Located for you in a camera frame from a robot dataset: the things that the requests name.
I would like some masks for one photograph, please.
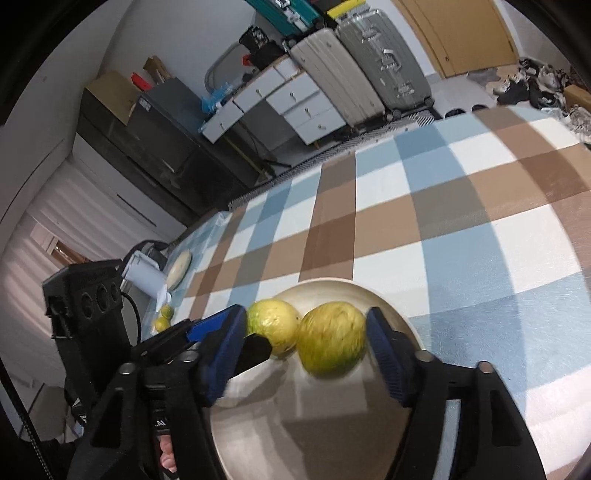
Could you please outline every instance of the black cable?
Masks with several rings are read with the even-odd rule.
[[[47,478],[49,480],[57,480],[58,477],[53,473],[47,458],[41,450],[41,440],[39,439],[39,435],[37,434],[37,431],[31,422],[25,405],[22,404],[21,397],[18,396],[17,389],[14,388],[14,384],[12,383],[12,379],[10,378],[6,367],[2,362],[2,358],[0,358],[0,381],[4,387],[4,390],[8,394],[8,398],[14,406],[14,409],[17,411],[18,417],[21,419],[22,425],[25,427],[27,435],[29,435],[33,450],[35,450],[35,454],[37,455],[41,466],[45,470]]]
[[[139,310],[138,310],[138,308],[137,308],[137,305],[135,304],[134,300],[133,300],[133,299],[132,299],[132,298],[131,298],[131,297],[130,297],[128,294],[126,294],[124,291],[122,291],[122,292],[121,292],[121,296],[122,296],[123,298],[126,298],[126,299],[127,299],[127,301],[128,301],[129,303],[131,303],[131,306],[134,308],[134,313],[135,313],[135,321],[136,321],[136,322],[137,322],[137,324],[138,324],[138,340],[137,340],[137,342],[136,342],[136,345],[137,345],[138,343],[140,343],[140,341],[141,341],[141,339],[142,339],[142,322],[141,322],[141,320],[139,319]]]
[[[251,134],[251,133],[250,133],[250,132],[249,132],[249,131],[248,131],[246,128],[244,129],[244,131],[245,131],[245,132],[248,134],[248,136],[249,136],[249,137],[251,137],[251,140],[252,140],[252,146],[253,146],[253,147],[255,147],[256,156],[257,156],[257,157],[259,157],[259,158],[262,158],[262,157],[261,157],[261,154],[260,154],[260,153],[259,153],[259,151],[258,151],[258,147],[256,146],[256,141],[255,141],[255,138],[252,136],[252,134]]]
[[[45,387],[45,383],[41,384],[41,387],[39,388],[39,390],[37,390],[37,393],[35,394],[35,398],[33,398],[33,401],[31,402],[31,406],[27,410],[27,415],[31,416],[31,410],[33,410],[33,407],[35,406],[35,402],[39,398],[39,394],[41,393],[41,390],[43,390],[43,387]],[[23,423],[21,425],[21,429],[18,431],[19,438],[22,438],[22,431],[24,428],[25,428],[25,424]]]

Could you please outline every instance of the yellow box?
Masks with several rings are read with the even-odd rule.
[[[326,13],[328,13],[329,17],[333,20],[339,18],[341,15],[345,15],[349,10],[353,10],[354,8],[363,5],[365,0],[346,0],[345,2],[337,5],[334,8],[331,8]]]

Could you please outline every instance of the door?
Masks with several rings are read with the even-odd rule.
[[[392,0],[439,72],[450,77],[517,61],[492,0]]]

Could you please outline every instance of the white container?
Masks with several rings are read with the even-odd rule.
[[[166,275],[156,260],[136,250],[123,270],[123,278],[157,301],[156,310],[170,301],[166,288]]]

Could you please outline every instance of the tile floor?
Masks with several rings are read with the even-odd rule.
[[[489,95],[486,89],[476,82],[468,80],[465,74],[439,80],[431,85],[431,91],[435,100],[434,108],[441,116],[445,116],[454,108],[470,112],[472,106],[477,103],[489,108],[496,106],[496,97]],[[519,106],[531,107],[529,102],[520,102]]]

